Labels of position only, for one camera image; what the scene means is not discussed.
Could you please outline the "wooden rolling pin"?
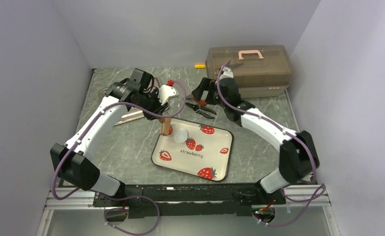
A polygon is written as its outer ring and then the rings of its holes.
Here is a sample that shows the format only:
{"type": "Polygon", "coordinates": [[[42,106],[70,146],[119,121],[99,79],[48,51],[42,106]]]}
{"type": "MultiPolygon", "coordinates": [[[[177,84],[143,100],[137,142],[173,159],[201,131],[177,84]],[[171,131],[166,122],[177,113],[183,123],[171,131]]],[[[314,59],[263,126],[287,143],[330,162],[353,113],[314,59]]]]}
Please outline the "wooden rolling pin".
{"type": "Polygon", "coordinates": [[[158,119],[161,124],[161,132],[160,134],[163,136],[169,136],[169,130],[171,127],[172,118],[159,118],[158,119]]]}

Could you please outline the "white dough ball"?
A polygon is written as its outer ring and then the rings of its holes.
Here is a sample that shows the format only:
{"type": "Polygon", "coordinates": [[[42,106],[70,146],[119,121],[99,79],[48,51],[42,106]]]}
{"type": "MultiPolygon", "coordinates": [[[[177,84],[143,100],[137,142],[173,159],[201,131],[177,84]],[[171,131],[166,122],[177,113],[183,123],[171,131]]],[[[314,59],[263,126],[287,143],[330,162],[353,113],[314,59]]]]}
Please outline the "white dough ball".
{"type": "Polygon", "coordinates": [[[175,143],[185,143],[188,139],[188,130],[185,128],[177,128],[173,131],[172,135],[175,143]]]}

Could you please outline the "strawberry pattern white tray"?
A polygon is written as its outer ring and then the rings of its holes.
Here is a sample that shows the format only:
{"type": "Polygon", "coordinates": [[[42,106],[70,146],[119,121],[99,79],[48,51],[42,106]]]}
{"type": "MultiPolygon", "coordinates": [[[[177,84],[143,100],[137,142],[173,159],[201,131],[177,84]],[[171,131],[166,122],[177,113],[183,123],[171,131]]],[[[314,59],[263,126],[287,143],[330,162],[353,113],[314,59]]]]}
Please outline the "strawberry pattern white tray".
{"type": "Polygon", "coordinates": [[[221,182],[227,177],[233,140],[232,132],[226,129],[174,118],[169,136],[158,137],[151,161],[156,166],[221,182]],[[177,128],[188,130],[185,143],[174,142],[172,133],[177,128]]]}

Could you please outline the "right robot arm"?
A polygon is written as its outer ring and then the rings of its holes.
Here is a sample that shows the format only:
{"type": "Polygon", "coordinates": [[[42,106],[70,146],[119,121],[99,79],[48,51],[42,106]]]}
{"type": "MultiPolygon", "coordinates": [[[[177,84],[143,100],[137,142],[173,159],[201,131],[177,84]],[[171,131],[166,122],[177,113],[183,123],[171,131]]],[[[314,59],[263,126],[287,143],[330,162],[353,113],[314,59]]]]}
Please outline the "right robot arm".
{"type": "Polygon", "coordinates": [[[198,103],[222,107],[230,121],[254,132],[278,150],[278,167],[256,184],[257,202],[267,204],[277,190],[298,183],[309,173],[316,174],[320,162],[311,134],[288,129],[265,116],[242,99],[233,78],[219,82],[202,78],[198,87],[192,90],[192,97],[198,103]]]}

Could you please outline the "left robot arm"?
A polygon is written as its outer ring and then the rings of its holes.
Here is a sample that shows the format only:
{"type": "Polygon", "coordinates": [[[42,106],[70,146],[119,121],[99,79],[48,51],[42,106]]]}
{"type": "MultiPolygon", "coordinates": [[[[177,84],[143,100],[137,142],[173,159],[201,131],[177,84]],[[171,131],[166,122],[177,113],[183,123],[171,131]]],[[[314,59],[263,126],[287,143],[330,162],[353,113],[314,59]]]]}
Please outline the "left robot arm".
{"type": "Polygon", "coordinates": [[[100,105],[65,144],[54,144],[50,156],[54,167],[51,192],[55,199],[64,200],[56,192],[58,178],[75,186],[75,190],[93,191],[105,195],[110,205],[120,206],[126,197],[125,183],[111,177],[94,165],[91,159],[96,148],[123,115],[132,108],[143,112],[149,120],[169,119],[164,115],[171,99],[179,97],[174,87],[177,80],[168,80],[160,87],[154,86],[154,76],[135,68],[129,78],[112,83],[106,90],[100,105]]]}

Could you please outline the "yellow small object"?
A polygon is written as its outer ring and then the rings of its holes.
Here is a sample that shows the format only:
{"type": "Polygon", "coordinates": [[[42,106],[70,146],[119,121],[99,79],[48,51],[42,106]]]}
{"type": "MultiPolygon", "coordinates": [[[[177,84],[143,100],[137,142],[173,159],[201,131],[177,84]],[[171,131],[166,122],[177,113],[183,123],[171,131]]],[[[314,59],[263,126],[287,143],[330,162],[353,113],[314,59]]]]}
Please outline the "yellow small object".
{"type": "Polygon", "coordinates": [[[205,64],[196,64],[196,65],[194,65],[194,68],[195,69],[205,69],[206,65],[205,64]]]}

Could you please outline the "brown translucent tool box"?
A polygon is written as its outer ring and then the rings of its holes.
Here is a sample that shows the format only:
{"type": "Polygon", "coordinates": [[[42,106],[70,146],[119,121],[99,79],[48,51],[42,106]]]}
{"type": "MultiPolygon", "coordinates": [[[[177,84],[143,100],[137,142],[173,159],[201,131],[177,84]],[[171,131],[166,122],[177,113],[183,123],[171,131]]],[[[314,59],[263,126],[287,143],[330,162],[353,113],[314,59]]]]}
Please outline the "brown translucent tool box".
{"type": "Polygon", "coordinates": [[[279,96],[290,85],[292,66],[283,45],[209,48],[207,77],[216,79],[219,69],[228,61],[242,98],[279,96]]]}

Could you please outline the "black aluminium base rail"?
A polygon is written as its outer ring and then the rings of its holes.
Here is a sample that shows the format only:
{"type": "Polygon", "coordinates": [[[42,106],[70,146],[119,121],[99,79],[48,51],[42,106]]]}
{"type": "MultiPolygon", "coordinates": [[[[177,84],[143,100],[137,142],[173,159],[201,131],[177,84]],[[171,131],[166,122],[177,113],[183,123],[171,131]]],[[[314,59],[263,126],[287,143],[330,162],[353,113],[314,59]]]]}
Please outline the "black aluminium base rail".
{"type": "Polygon", "coordinates": [[[46,210],[125,209],[130,219],[149,216],[198,216],[234,214],[251,216],[273,213],[283,207],[329,206],[321,185],[291,185],[273,194],[259,193],[252,183],[227,184],[129,184],[127,200],[111,200],[100,193],[78,190],[64,200],[49,193],[46,210]]]}

